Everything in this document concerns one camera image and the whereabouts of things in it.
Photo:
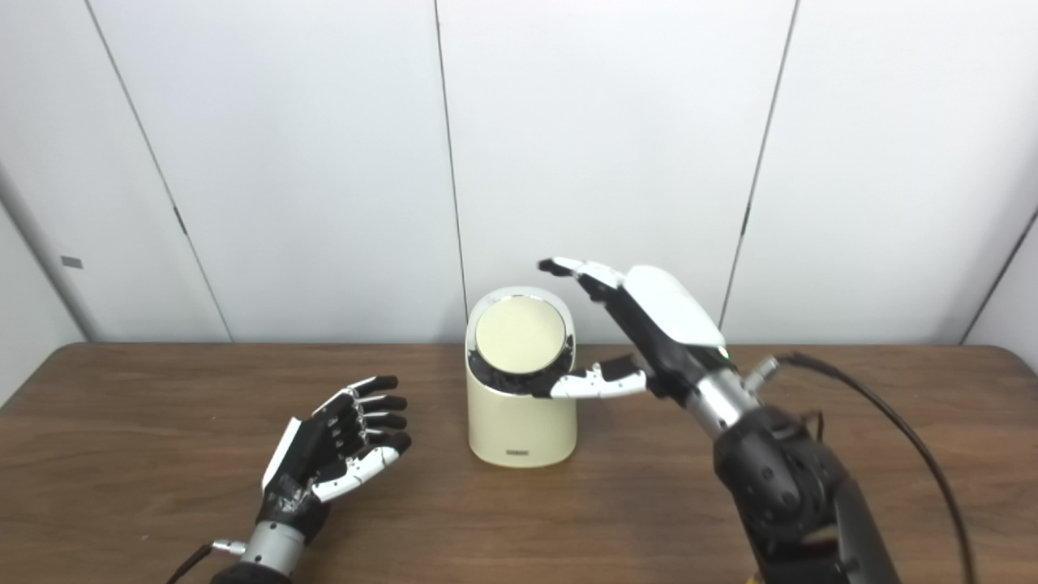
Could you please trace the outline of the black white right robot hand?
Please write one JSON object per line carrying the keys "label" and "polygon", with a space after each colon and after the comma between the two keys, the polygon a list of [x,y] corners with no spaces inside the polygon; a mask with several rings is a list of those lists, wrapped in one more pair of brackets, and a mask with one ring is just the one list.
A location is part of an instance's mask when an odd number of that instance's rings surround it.
{"label": "black white right robot hand", "polygon": [[559,256],[542,260],[538,269],[574,277],[637,352],[541,382],[531,389],[534,397],[607,399],[648,391],[684,406],[696,394],[696,382],[730,367],[719,328],[667,271],[638,265],[619,273]]}

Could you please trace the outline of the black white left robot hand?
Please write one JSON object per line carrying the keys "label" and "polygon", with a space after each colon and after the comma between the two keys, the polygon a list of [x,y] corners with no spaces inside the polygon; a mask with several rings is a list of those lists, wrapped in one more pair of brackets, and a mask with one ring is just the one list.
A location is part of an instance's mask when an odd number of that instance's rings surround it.
{"label": "black white left robot hand", "polygon": [[262,478],[256,521],[285,525],[315,541],[331,503],[370,482],[412,444],[397,376],[373,376],[338,389],[309,417],[290,418]]}

